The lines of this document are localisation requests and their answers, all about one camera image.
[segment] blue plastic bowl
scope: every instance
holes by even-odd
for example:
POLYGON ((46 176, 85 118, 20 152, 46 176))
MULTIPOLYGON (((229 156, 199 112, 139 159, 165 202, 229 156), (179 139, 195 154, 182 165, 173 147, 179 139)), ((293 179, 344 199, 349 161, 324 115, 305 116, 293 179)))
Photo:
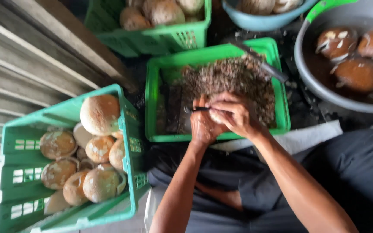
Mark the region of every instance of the blue plastic bowl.
POLYGON ((230 19, 240 28, 249 31, 272 31, 292 22, 300 14, 312 8, 318 0, 304 0, 303 4, 289 12, 273 15, 246 14, 235 7, 238 0, 223 0, 223 8, 230 19))

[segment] grey pants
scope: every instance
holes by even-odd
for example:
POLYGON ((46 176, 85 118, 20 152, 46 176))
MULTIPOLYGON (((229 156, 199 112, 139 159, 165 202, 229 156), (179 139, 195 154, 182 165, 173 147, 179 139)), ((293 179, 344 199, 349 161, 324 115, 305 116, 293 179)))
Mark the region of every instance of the grey pants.
MULTIPOLYGON (((187 144, 153 146, 148 179, 161 199, 187 144)), ((345 209, 361 233, 373 233, 373 130, 343 134, 293 156, 345 209)), ((187 232, 307 232, 269 168, 254 155, 208 149, 197 181, 239 190, 244 212, 194 191, 187 232)))

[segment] green handle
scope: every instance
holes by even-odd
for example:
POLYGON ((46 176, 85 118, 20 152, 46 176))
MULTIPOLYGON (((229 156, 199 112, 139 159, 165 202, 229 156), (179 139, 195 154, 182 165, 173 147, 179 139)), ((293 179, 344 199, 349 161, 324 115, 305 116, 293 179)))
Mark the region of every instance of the green handle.
POLYGON ((309 21, 309 23, 312 23, 312 21, 321 13, 335 8, 339 7, 340 5, 348 4, 348 3, 355 3, 358 0, 322 0, 318 2, 308 13, 306 16, 306 20, 309 21))

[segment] person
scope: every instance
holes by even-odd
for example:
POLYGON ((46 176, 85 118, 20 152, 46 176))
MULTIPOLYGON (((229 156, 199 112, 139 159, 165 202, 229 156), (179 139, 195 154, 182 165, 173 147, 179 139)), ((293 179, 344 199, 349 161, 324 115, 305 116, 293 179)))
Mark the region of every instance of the person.
POLYGON ((373 130, 345 133, 289 155, 252 119, 245 100, 221 93, 194 107, 187 145, 153 146, 148 179, 160 190, 151 233, 373 233, 373 130), (211 120, 210 114, 222 124, 211 120), (257 156, 208 149, 230 130, 257 156))

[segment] green plastic crate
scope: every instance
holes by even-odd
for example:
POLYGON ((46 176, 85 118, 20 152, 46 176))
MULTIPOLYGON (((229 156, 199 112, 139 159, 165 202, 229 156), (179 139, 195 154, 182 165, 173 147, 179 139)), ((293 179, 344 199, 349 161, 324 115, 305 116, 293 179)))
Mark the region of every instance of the green plastic crate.
POLYGON ((0 157, 0 232, 65 232, 130 219, 138 209, 138 200, 149 189, 142 170, 142 135, 143 122, 117 84, 9 121, 3 128, 0 157), (44 187, 40 178, 42 169, 52 160, 41 154, 39 140, 53 127, 72 131, 80 122, 84 99, 102 94, 119 98, 121 116, 113 124, 124 135, 123 166, 128 186, 121 196, 101 204, 89 202, 47 217, 44 204, 54 190, 44 187))
POLYGON ((90 0, 85 26, 112 50, 125 57, 141 54, 164 55, 204 48, 211 22, 211 0, 205 0, 205 20, 153 29, 127 31, 120 28, 125 0, 90 0))
MULTIPOLYGON (((245 44, 260 54, 265 54, 267 62, 281 70, 278 57, 277 44, 272 38, 261 38, 245 41, 245 44)), ((180 70, 184 65, 206 65, 218 59, 237 57, 244 54, 241 49, 230 45, 218 45, 194 51, 186 51, 160 58, 153 58, 148 62, 146 77, 146 115, 145 135, 152 142, 174 142, 189 141, 190 134, 158 135, 156 131, 157 103, 162 101, 163 96, 159 93, 163 78, 165 82, 172 83, 182 78, 180 70)), ((276 98, 276 124, 275 129, 270 129, 272 134, 283 134, 290 130, 290 117, 287 106, 286 90, 284 84, 276 78, 272 78, 274 96, 276 98)), ((239 135, 232 132, 221 134, 217 139, 240 139, 239 135)))

